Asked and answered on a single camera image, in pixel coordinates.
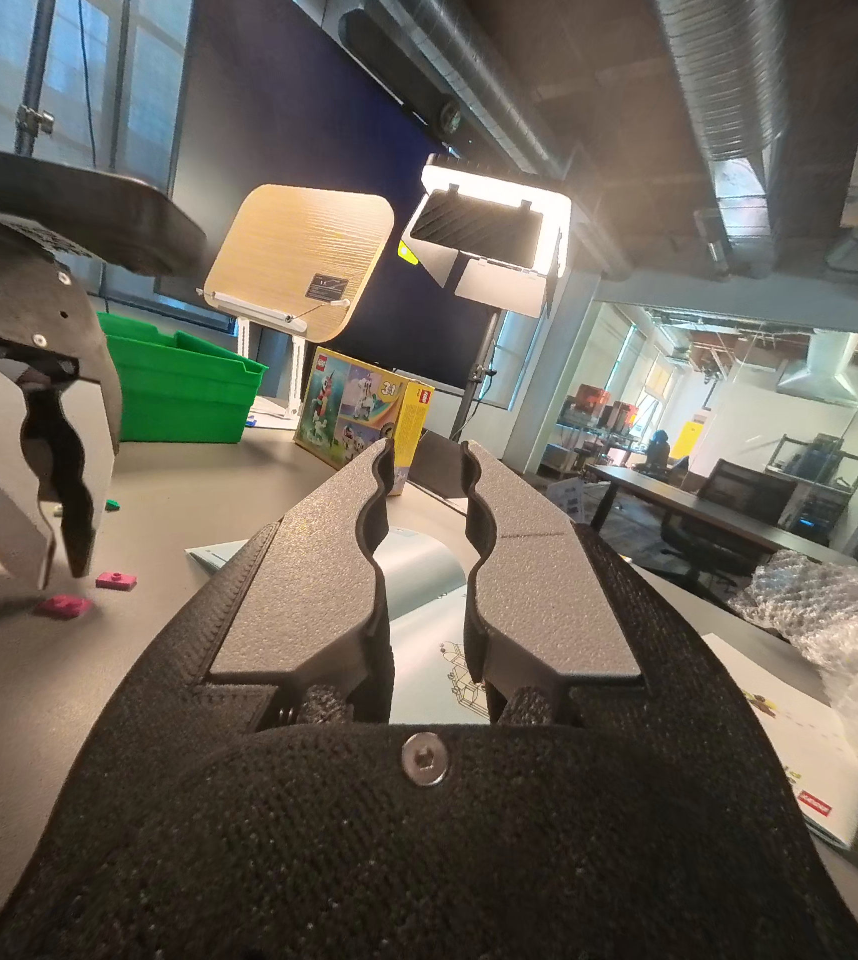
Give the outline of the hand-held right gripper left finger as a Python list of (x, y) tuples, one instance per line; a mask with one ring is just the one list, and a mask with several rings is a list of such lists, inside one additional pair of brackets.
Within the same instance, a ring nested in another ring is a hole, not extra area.
[(216, 684), (271, 686), (290, 701), (336, 690), (362, 722), (393, 693), (387, 591), (374, 553), (388, 533), (393, 442), (381, 438), (288, 510), (208, 668)]

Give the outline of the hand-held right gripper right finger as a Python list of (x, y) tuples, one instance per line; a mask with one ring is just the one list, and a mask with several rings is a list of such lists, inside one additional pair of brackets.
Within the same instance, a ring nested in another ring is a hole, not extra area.
[(566, 513), (474, 440), (462, 444), (462, 488), (478, 555), (463, 648), (490, 723), (519, 699), (558, 723), (576, 691), (642, 690), (624, 627)]

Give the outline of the yellow lego box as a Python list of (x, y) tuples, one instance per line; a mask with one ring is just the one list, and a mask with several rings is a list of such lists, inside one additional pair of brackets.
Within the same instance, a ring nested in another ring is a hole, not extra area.
[(338, 471), (376, 441), (394, 445), (390, 494), (407, 483), (435, 390), (319, 345), (294, 442)]

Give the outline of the green plastic bin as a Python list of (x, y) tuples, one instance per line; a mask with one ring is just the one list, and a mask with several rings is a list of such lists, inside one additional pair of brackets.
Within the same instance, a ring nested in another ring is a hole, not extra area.
[(189, 333), (99, 311), (120, 380), (120, 440), (230, 445), (267, 367)]

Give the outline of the white printed carton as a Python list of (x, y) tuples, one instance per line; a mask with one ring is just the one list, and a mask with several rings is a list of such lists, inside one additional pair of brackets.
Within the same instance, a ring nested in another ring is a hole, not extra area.
[(606, 481), (574, 476), (549, 484), (544, 495), (572, 522), (589, 524), (608, 489)]

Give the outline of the open pale blue instruction booklet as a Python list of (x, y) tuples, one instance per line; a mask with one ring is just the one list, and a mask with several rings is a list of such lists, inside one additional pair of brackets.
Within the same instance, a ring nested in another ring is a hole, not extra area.
[(374, 554), (385, 575), (395, 681), (392, 724), (486, 724), (484, 687), (463, 649), (467, 578), (438, 539), (390, 527)]

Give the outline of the black office chair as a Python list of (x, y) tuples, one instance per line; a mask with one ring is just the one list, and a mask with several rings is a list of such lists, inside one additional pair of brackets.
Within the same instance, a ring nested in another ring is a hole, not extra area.
[(682, 574), (668, 576), (673, 583), (703, 599), (714, 595), (701, 582), (701, 576), (713, 578), (734, 586), (734, 575), (747, 579), (755, 569), (752, 557), (743, 548), (745, 544), (734, 534), (686, 514), (667, 512), (660, 524), (660, 536), (667, 548), (664, 554), (675, 554), (688, 564)]

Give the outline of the metal tripod pole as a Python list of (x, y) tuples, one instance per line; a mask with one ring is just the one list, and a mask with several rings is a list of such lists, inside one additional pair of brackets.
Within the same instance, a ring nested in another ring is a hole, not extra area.
[(15, 113), (14, 153), (19, 157), (31, 157), (37, 138), (53, 131), (53, 116), (40, 103), (55, 6), (55, 1), (36, 2), (22, 99)]

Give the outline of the long dark table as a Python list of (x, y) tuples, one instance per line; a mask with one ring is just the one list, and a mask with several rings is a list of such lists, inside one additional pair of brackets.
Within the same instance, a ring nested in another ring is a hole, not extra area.
[(750, 518), (723, 505), (712, 503), (693, 493), (656, 481), (629, 468), (590, 464), (586, 472), (608, 483), (608, 489), (589, 523), (596, 532), (602, 531), (617, 495), (627, 493), (651, 505), (723, 531), (741, 543), (750, 545), (753, 549), (767, 555), (788, 550), (820, 564), (858, 567), (858, 561), (853, 557), (791, 534), (777, 526)]

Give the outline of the grey flat box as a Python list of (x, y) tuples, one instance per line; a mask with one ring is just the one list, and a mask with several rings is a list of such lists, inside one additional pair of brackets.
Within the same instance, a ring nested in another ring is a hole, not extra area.
[(466, 499), (463, 454), (467, 441), (456, 441), (424, 430), (413, 455), (409, 482), (441, 498)]

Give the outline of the shelf with red equipment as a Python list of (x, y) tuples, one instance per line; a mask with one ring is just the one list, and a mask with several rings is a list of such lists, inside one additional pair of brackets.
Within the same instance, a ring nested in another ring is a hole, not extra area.
[(567, 469), (580, 472), (592, 464), (627, 465), (631, 454), (641, 454), (641, 441), (631, 434), (638, 409), (611, 399), (609, 391), (579, 384), (563, 402), (557, 426), (569, 452)]

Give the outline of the black desk monitor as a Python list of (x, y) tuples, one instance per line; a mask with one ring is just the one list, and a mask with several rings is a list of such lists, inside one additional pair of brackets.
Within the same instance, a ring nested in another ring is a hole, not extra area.
[(797, 482), (719, 459), (697, 497), (770, 526), (779, 526)]

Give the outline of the wooden book stand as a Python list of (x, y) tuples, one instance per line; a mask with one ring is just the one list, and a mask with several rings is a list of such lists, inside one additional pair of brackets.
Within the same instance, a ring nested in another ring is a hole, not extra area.
[(197, 293), (236, 319), (243, 357), (254, 328), (291, 339), (288, 393), (256, 398), (255, 426), (298, 426), (306, 346), (346, 328), (394, 222), (389, 202), (372, 194), (266, 184), (245, 198)]

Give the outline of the black light stand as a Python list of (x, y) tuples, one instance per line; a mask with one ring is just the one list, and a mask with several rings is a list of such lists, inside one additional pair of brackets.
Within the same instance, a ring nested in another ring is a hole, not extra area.
[(459, 402), (458, 412), (449, 433), (449, 440), (452, 442), (459, 441), (464, 426), (470, 418), (472, 404), (478, 399), (479, 391), (484, 381), (494, 377), (495, 371), (491, 365), (490, 355), (494, 350), (503, 314), (503, 310), (494, 308), (487, 320), (483, 340), (480, 343), (475, 360), (470, 368), (469, 377)]

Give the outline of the white instruction booklet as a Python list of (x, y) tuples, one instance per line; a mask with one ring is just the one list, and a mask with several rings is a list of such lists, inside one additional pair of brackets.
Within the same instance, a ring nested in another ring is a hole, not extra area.
[(714, 633), (702, 636), (752, 707), (813, 834), (839, 851), (858, 840), (858, 756), (833, 709)]

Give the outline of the bubble wrap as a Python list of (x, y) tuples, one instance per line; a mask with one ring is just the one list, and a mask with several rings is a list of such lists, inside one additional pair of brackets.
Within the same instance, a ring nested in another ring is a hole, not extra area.
[(858, 565), (781, 550), (754, 571), (728, 606), (781, 636), (820, 672), (858, 673)]

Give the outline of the metal shelf rack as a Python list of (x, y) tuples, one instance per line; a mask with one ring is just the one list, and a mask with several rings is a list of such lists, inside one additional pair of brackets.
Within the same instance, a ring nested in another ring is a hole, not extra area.
[(779, 526), (822, 546), (847, 513), (858, 490), (858, 454), (843, 448), (843, 438), (819, 434), (812, 440), (784, 435), (764, 472), (795, 484)]

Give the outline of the black video bar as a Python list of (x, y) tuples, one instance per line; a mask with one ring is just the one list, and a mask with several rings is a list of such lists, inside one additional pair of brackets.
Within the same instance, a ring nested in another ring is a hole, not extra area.
[(468, 109), (364, 7), (351, 9), (339, 18), (338, 36), (344, 48), (427, 127), (438, 143), (460, 157), (469, 157), (479, 146)]

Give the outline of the silver extraction hood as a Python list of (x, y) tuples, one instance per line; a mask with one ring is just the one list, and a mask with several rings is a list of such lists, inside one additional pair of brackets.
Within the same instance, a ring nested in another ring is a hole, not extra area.
[(858, 333), (817, 328), (805, 358), (789, 363), (774, 390), (777, 394), (858, 411)]

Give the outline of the studio light panel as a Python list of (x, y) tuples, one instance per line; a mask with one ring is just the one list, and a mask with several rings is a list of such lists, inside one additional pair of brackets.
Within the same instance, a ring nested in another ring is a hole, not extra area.
[(401, 236), (419, 266), (456, 297), (538, 319), (566, 269), (572, 200), (537, 177), (486, 174), (441, 153), (421, 183)]

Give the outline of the grey ceiling pipe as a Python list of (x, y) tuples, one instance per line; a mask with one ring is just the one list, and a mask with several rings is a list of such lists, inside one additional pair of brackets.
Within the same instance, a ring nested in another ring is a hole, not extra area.
[(569, 159), (462, 2), (402, 2), (411, 37), (520, 169), (563, 180)]

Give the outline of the large dark wall screen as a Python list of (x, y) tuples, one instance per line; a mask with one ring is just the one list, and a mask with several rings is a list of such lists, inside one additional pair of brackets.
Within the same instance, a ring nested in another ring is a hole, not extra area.
[(179, 117), (173, 199), (205, 232), (192, 278), (159, 293), (202, 306), (215, 255), (245, 197), (266, 184), (375, 194), (394, 213), (359, 306), (332, 349), (462, 388), (490, 312), (398, 255), (438, 151), (405, 111), (294, 2), (195, 2)]

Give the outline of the ribbed silver ventilation duct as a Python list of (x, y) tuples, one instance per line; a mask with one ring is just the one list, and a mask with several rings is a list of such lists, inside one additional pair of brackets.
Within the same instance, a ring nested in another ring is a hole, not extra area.
[(784, 2), (655, 6), (706, 159), (758, 158), (771, 150), (787, 116)]

